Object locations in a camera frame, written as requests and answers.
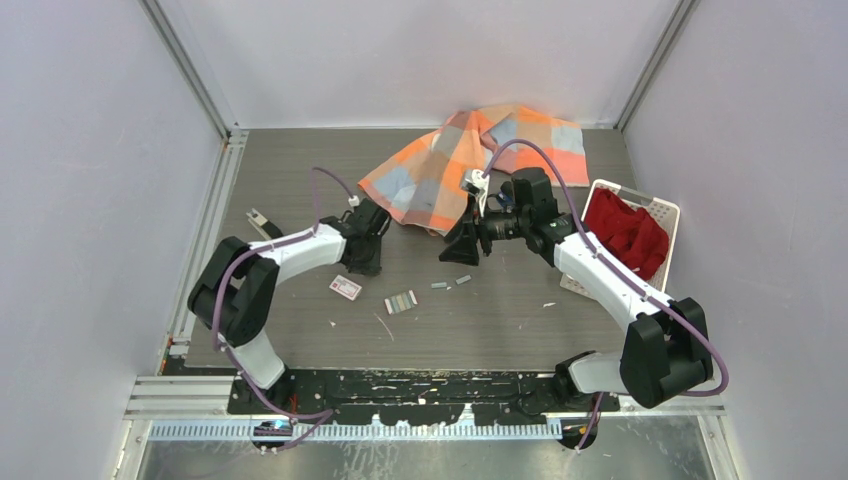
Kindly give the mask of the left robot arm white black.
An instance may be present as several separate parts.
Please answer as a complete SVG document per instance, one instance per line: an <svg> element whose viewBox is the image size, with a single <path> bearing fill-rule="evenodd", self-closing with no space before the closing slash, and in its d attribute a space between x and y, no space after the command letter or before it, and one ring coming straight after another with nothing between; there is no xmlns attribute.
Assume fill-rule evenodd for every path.
<svg viewBox="0 0 848 480"><path fill-rule="evenodd" d="M287 366L265 330L276 287L335 264L353 275L379 275L389 224L389 213L365 199L342 216L324 217L301 232L253 243L230 236L217 245L187 308L212 332L213 344L232 354L253 381L252 398L265 411L282 411L292 397L283 379Z"/></svg>

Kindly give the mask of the blue stapler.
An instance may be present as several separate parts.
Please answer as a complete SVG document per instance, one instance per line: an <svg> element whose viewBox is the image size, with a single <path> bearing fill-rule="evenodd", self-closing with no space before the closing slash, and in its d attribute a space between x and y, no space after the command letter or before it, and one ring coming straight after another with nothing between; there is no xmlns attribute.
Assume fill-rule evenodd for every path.
<svg viewBox="0 0 848 480"><path fill-rule="evenodd" d="M500 191L495 195L497 203L502 211L510 212L515 208L515 202L512 198L513 192L509 185L504 184Z"/></svg>

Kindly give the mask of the staple box tray with staples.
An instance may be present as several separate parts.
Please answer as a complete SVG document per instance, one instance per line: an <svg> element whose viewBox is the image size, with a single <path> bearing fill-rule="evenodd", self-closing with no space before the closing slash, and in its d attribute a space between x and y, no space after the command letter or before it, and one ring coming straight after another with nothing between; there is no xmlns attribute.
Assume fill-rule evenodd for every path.
<svg viewBox="0 0 848 480"><path fill-rule="evenodd" d="M389 315L395 315L418 305L418 300L412 290L407 290L384 299L384 305Z"/></svg>

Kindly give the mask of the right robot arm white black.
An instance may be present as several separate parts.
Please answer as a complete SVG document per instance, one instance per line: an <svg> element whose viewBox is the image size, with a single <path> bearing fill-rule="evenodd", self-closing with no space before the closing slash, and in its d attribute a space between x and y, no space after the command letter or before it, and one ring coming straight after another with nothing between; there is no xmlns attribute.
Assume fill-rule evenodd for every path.
<svg viewBox="0 0 848 480"><path fill-rule="evenodd" d="M674 300L652 287L578 217L560 212L543 169L520 169L504 185L513 203L492 210L487 175L477 169L464 174L460 187L467 205L439 258L476 266L491 254L493 242L522 239L617 322L625 335L620 352L589 351L557 365L554 389L562 407L577 411L596 393L616 393L653 408L678 395L707 397L728 387L728 368L708 340L705 312L694 299Z"/></svg>

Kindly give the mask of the black beige stapler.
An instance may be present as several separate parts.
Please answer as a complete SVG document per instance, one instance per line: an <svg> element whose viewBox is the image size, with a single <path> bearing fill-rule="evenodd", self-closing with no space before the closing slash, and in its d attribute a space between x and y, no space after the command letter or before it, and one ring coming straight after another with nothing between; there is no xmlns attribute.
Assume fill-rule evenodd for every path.
<svg viewBox="0 0 848 480"><path fill-rule="evenodd" d="M250 225L261 235L264 240L270 241L284 236L283 232L276 224L268 220L255 208L252 208L250 211L248 211L246 213L246 216Z"/></svg>

